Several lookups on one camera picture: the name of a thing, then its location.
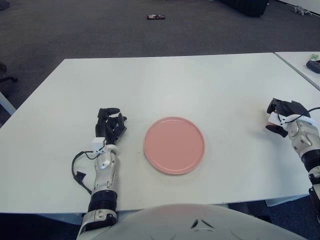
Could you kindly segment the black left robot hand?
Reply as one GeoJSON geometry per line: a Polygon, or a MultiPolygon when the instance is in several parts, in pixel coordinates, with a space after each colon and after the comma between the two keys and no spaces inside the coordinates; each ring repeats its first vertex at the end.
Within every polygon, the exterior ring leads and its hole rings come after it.
{"type": "Polygon", "coordinates": [[[100,108],[95,125],[95,136],[105,138],[106,145],[116,145],[126,132],[125,121],[119,108],[100,108]]]}

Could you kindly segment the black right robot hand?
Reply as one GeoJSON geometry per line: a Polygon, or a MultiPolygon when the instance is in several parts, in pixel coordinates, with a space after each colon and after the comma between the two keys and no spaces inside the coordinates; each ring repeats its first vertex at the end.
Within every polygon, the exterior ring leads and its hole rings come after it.
{"type": "Polygon", "coordinates": [[[269,118],[268,125],[265,128],[283,138],[288,135],[290,124],[303,121],[315,125],[307,109],[296,101],[288,102],[273,98],[266,112],[269,114],[269,118]]]}

